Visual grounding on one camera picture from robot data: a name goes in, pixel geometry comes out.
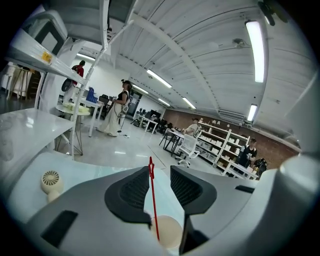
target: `small fan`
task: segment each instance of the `small fan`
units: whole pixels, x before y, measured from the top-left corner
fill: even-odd
[[[64,189],[64,183],[55,170],[45,172],[41,177],[41,188],[48,194],[48,202],[56,199]]]

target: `woman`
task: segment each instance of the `woman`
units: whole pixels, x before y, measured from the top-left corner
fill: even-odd
[[[119,135],[119,118],[123,118],[120,112],[122,110],[123,105],[128,103],[130,90],[132,88],[132,84],[130,81],[121,81],[123,90],[118,95],[118,98],[113,101],[112,108],[110,109],[108,115],[105,117],[103,123],[98,128],[98,131],[113,137],[117,137]]]

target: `white office chair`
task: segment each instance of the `white office chair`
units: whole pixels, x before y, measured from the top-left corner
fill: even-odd
[[[180,156],[176,156],[175,159],[180,159],[178,162],[178,165],[181,163],[186,163],[186,167],[189,168],[190,162],[186,160],[186,158],[196,158],[200,151],[196,151],[196,145],[197,145],[197,139],[195,137],[192,137],[190,135],[185,134],[183,143],[181,144],[178,151],[181,151],[184,154],[184,158]]]

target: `gray floor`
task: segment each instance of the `gray floor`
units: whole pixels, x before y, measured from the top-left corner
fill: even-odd
[[[92,137],[89,137],[90,120],[91,116],[82,120],[83,155],[75,155],[74,159],[76,161],[114,168],[135,168],[148,165],[149,157],[152,157],[155,167],[162,169],[168,176],[170,176],[170,166],[177,165],[178,161],[171,157],[169,152],[163,150],[165,141],[159,146],[163,137],[162,134],[145,133],[144,129],[130,124],[129,120],[125,120],[122,133],[118,137],[107,136],[95,129],[92,132]],[[69,148],[63,146],[62,142],[59,151],[68,152]],[[213,174],[221,173],[200,157],[190,159],[190,162],[190,168],[192,169]]]

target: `long white dress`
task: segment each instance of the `long white dress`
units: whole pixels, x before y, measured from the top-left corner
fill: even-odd
[[[121,110],[122,104],[114,103],[98,130],[109,136],[117,137],[120,130],[119,118],[122,116],[120,115]]]

